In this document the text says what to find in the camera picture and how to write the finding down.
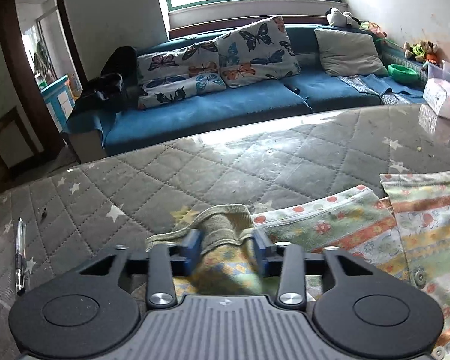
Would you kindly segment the pink tissue pack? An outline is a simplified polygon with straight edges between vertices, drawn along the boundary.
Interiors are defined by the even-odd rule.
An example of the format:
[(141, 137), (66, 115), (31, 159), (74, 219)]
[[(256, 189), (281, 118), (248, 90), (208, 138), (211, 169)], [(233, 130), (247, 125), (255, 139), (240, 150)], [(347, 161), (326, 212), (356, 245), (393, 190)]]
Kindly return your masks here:
[(424, 88), (424, 100), (437, 116), (450, 119), (450, 82), (430, 78)]

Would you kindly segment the grey quilted star table cover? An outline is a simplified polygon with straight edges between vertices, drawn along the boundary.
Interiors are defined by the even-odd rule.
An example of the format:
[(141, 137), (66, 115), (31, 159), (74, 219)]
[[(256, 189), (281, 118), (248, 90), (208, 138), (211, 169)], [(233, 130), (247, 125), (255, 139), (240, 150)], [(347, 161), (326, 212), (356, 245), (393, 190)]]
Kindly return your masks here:
[(330, 111), (227, 128), (55, 172), (0, 195), (0, 359), (14, 359), (14, 236), (26, 222), (31, 284), (106, 246), (141, 245), (209, 206), (254, 213), (308, 203), (380, 174), (450, 170), (450, 120), (425, 105)]

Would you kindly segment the black bag on sofa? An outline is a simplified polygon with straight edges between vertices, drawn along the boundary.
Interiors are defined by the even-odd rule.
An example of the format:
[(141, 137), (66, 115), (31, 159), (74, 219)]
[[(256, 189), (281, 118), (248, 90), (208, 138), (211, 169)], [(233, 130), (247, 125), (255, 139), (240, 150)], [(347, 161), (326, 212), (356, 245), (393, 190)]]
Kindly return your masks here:
[(88, 111), (119, 113), (137, 105), (138, 92), (137, 50), (132, 46), (121, 46), (109, 57), (100, 75), (83, 86), (72, 114)]

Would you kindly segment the green plastic bowl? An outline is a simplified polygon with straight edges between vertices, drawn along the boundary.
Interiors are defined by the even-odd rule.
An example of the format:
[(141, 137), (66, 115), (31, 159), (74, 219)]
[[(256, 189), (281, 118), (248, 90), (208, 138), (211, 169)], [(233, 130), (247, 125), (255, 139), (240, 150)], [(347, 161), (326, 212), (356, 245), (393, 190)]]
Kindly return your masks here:
[(388, 67), (388, 74), (397, 83), (409, 85), (415, 84), (419, 81), (419, 74), (412, 68), (401, 64), (391, 63)]

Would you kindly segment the dark wooden side table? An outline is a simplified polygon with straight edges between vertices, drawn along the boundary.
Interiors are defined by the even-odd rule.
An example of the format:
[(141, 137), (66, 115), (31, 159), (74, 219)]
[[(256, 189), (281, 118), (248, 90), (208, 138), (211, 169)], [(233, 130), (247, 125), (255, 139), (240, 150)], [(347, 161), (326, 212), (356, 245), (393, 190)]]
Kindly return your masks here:
[(25, 172), (39, 154), (17, 107), (0, 118), (0, 193)]

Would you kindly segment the blue sofa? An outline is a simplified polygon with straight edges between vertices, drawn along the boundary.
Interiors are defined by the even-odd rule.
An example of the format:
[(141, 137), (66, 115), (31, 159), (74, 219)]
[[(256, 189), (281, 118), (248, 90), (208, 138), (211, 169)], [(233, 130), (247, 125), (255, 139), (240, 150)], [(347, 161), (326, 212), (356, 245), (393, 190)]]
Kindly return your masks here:
[[(369, 34), (385, 65), (376, 36), (328, 26), (285, 25), (285, 28), (301, 67), (301, 72), (295, 76), (262, 80), (239, 88), (226, 86), (223, 91), (146, 110), (136, 105), (119, 113), (88, 111), (73, 115), (71, 112), (62, 135), (80, 162), (85, 163), (221, 128), (323, 111), (423, 102), (423, 92), (418, 85), (399, 84), (389, 74), (329, 76), (323, 70), (314, 30)], [(177, 39), (147, 50), (135, 48), (137, 58), (215, 41), (226, 33), (202, 34), (193, 40)]]

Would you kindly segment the green and brown plush toys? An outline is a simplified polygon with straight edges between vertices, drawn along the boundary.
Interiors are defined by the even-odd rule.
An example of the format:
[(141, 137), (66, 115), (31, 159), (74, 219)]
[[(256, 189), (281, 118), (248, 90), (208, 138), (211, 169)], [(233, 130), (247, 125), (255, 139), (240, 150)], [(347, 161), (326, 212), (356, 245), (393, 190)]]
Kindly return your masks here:
[(418, 63), (432, 63), (438, 65), (438, 44), (430, 41), (418, 41), (415, 44), (410, 44), (405, 42), (403, 45), (405, 58), (409, 60), (414, 60)]

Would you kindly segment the plain grey pillow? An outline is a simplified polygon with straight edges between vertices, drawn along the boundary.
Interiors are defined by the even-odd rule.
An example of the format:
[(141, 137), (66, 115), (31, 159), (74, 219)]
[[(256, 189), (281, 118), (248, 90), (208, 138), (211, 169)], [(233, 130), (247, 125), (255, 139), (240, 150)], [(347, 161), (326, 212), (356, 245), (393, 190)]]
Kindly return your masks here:
[(371, 35), (320, 28), (314, 34), (320, 63), (329, 76), (387, 76)]

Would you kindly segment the green floral patterned garment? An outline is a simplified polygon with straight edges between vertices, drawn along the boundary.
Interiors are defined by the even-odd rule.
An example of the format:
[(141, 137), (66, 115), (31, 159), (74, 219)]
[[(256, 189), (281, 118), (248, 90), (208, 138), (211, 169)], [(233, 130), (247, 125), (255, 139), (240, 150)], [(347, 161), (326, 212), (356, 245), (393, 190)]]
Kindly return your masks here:
[(358, 185), (301, 205), (252, 214), (243, 205), (216, 205), (189, 225), (151, 236), (147, 247), (178, 244), (198, 230), (203, 241), (193, 274), (175, 279), (178, 295), (268, 294), (275, 278), (257, 271), (252, 232), (317, 253), (335, 245), (431, 296), (445, 318), (433, 351), (450, 359), (450, 171), (383, 174), (385, 197)]

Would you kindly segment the small blue white cabinet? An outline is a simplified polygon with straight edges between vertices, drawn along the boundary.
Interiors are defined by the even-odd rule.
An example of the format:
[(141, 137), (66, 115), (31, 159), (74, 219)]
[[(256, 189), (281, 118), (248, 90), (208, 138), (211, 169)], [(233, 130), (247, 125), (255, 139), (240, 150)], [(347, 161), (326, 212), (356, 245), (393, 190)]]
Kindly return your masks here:
[(40, 90), (44, 103), (59, 132), (67, 125), (67, 120), (74, 108), (70, 79), (63, 76)]

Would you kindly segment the white and black plush toy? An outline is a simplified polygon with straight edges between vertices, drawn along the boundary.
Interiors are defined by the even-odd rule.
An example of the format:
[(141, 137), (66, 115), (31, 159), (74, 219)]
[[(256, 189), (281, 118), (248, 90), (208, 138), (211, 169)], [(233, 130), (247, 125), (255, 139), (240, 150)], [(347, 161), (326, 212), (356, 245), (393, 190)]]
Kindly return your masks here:
[(359, 29), (361, 26), (360, 20), (352, 16), (349, 11), (342, 12), (335, 7), (330, 8), (325, 17), (332, 27)]

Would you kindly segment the clear plastic storage box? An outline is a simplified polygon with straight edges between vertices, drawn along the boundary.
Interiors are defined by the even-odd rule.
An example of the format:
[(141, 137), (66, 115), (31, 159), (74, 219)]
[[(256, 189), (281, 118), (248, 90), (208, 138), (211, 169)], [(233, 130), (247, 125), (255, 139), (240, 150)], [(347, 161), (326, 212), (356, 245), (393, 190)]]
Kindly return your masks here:
[(450, 62), (442, 61), (441, 65), (429, 63), (427, 65), (427, 78), (440, 78), (450, 82)]

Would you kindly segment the black and silver pen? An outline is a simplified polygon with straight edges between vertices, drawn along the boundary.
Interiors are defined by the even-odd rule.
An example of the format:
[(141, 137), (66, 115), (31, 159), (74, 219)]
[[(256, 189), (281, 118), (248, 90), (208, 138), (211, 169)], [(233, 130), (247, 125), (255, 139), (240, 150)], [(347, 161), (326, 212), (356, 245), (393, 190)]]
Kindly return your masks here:
[(18, 296), (26, 291), (26, 224), (22, 218), (18, 219), (15, 240), (15, 287)]

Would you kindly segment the butterfly print pillow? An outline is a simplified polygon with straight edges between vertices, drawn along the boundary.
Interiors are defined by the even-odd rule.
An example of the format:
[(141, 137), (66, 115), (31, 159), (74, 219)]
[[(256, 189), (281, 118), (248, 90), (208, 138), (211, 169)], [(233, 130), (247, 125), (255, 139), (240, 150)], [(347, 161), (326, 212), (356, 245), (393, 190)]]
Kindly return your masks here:
[(273, 16), (214, 39), (219, 72), (230, 88), (280, 80), (301, 72), (282, 16)]
[(220, 76), (218, 47), (214, 41), (141, 55), (137, 58), (137, 82), (140, 110), (227, 88)]

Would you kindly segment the left butterfly print pillow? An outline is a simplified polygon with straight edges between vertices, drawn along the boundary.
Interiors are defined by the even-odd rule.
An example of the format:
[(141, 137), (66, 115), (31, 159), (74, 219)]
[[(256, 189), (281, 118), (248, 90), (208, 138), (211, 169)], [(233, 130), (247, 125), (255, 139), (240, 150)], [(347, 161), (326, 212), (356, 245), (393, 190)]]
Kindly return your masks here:
[(140, 110), (227, 88), (220, 76), (218, 47), (214, 41), (141, 55), (137, 58), (137, 82)]

